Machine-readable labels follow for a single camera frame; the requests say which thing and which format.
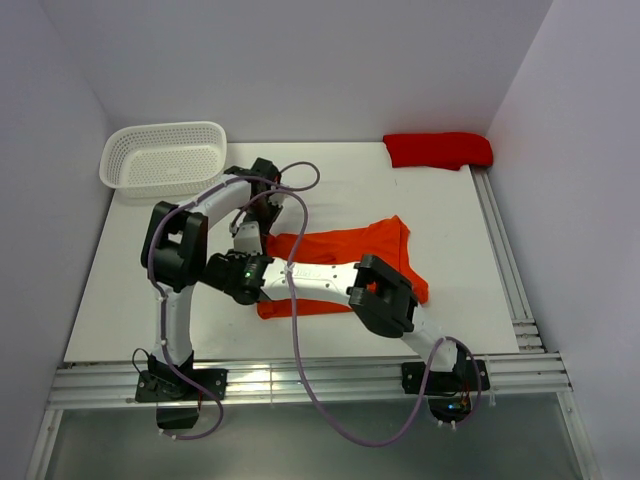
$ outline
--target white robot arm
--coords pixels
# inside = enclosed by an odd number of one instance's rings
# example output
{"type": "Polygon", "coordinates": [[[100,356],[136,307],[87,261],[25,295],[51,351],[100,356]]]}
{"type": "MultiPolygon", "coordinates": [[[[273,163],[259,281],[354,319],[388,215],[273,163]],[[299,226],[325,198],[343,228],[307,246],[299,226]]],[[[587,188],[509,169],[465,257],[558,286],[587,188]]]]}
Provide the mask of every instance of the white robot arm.
{"type": "MultiPolygon", "coordinates": [[[[179,205],[161,202],[154,208],[141,260],[147,268],[149,255],[153,255],[154,277],[166,296],[166,324],[164,338],[158,325],[149,373],[168,385],[180,382],[167,368],[163,347],[182,373],[188,376],[193,368],[189,318],[197,282],[232,296],[242,305],[290,298],[287,262],[267,256],[264,248],[266,235],[282,210],[278,194],[263,195],[246,210],[242,224],[232,231],[233,250],[216,253],[208,261],[206,258],[208,230],[259,193],[273,188],[256,181],[257,177],[277,183],[280,172],[263,159],[250,170],[227,170],[219,179],[227,186],[172,217],[150,252],[160,221],[179,205]],[[253,180],[228,182],[238,176],[253,180]]],[[[360,262],[344,265],[296,263],[292,277],[297,298],[349,306],[368,330],[402,340],[425,361],[436,341],[444,336],[420,306],[409,280],[378,257],[365,255],[360,262]]],[[[456,345],[446,341],[437,351],[432,370],[451,372],[457,356],[456,345]]]]}

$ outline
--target orange cloth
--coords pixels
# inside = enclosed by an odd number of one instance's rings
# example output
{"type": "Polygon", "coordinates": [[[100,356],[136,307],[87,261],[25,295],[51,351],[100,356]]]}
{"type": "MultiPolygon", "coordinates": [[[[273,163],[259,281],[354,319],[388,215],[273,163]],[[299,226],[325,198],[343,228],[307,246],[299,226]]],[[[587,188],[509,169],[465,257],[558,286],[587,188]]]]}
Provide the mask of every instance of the orange cloth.
{"type": "MultiPolygon", "coordinates": [[[[287,258],[297,235],[283,233],[267,239],[267,253],[272,257],[287,258]]],[[[407,277],[420,303],[429,299],[429,285],[409,266],[409,229],[397,216],[373,223],[366,228],[333,230],[310,233],[300,243],[295,261],[324,265],[358,262],[365,253],[377,255],[407,277]]],[[[298,315],[349,312],[350,308],[317,300],[298,300],[298,315]]],[[[290,317],[291,300],[261,302],[261,318],[290,317]]]]}

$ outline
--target red cloth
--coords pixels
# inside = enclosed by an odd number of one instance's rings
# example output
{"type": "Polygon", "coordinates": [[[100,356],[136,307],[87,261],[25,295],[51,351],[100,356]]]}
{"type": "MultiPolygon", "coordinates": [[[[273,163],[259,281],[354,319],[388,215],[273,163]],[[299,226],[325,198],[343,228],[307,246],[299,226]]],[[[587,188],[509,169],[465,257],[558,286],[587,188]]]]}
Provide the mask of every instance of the red cloth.
{"type": "MultiPolygon", "coordinates": [[[[272,257],[287,258],[297,235],[283,233],[267,239],[267,253],[272,257]]],[[[305,235],[300,243],[295,261],[324,265],[360,261],[362,255],[377,255],[407,277],[420,303],[429,298],[429,285],[409,266],[409,229],[399,217],[394,216],[372,223],[366,228],[333,230],[305,235]]],[[[349,312],[350,308],[316,300],[298,300],[298,315],[349,312]]],[[[258,315],[261,318],[290,317],[291,300],[260,302],[258,315]]]]}
{"type": "Polygon", "coordinates": [[[475,133],[399,133],[382,141],[393,168],[436,167],[460,170],[462,165],[493,165],[489,141],[475,133]]]}

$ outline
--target white plastic basket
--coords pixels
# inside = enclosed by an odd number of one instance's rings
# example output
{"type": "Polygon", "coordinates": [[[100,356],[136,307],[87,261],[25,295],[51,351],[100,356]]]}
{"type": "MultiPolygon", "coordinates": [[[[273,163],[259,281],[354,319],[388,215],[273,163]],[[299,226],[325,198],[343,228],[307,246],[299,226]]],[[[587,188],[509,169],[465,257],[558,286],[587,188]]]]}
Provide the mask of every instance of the white plastic basket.
{"type": "Polygon", "coordinates": [[[127,127],[107,140],[100,180],[128,197],[188,195],[213,185],[226,155],[227,137],[217,123],[127,127]]]}

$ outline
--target white backdrop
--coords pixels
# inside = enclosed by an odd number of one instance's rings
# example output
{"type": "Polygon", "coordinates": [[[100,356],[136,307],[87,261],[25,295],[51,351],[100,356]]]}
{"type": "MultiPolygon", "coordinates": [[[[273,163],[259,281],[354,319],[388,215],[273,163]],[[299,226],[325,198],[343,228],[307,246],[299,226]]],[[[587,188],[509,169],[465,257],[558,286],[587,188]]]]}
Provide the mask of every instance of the white backdrop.
{"type": "Polygon", "coordinates": [[[551,0],[41,0],[117,127],[484,133],[551,0]]]}
{"type": "Polygon", "coordinates": [[[0,470],[23,478],[102,228],[107,118],[35,0],[0,3],[0,470]]]}
{"type": "Polygon", "coordinates": [[[491,178],[548,347],[607,479],[638,477],[640,3],[556,0],[489,138],[491,178]]]}

